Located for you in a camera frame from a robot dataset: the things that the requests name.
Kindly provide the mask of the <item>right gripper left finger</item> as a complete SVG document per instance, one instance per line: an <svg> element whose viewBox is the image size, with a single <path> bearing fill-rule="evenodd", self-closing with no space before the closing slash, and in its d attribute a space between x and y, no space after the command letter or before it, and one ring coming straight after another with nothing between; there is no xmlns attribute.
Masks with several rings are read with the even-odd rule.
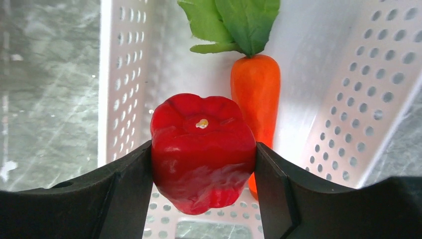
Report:
<svg viewBox="0 0 422 239"><path fill-rule="evenodd" d="M52 188L0 193L3 239L140 239L152 192L151 142Z"/></svg>

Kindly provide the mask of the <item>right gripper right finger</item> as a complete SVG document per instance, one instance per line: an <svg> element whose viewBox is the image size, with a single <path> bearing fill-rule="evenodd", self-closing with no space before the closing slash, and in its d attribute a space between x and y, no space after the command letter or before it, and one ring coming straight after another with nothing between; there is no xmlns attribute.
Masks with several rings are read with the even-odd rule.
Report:
<svg viewBox="0 0 422 239"><path fill-rule="evenodd" d="M322 179L257 144L255 179L267 239L419 239L422 179L361 189Z"/></svg>

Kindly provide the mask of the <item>red bell pepper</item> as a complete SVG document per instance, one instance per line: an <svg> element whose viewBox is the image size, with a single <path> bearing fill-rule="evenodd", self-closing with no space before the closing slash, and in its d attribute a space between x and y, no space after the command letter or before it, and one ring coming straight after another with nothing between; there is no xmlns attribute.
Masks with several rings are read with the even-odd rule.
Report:
<svg viewBox="0 0 422 239"><path fill-rule="evenodd" d="M254 172L255 138L226 97L171 96L155 109L150 133L153 181L184 214L234 204Z"/></svg>

